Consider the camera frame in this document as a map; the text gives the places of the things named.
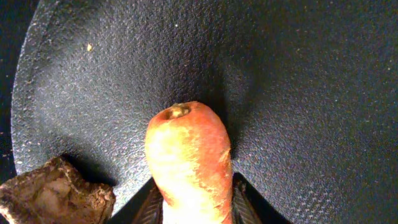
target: root vegetable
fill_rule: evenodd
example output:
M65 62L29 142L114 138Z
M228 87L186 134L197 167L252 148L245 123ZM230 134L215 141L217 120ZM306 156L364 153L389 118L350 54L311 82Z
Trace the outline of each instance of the root vegetable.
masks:
M179 223L232 223L230 142L220 118L193 101L154 116L146 134L154 180Z

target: carrot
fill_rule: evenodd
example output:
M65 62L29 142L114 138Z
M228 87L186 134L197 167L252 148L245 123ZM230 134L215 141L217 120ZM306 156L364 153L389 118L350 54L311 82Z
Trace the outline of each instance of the carrot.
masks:
M149 122L149 169L179 223L232 223L230 142L220 118L193 101Z

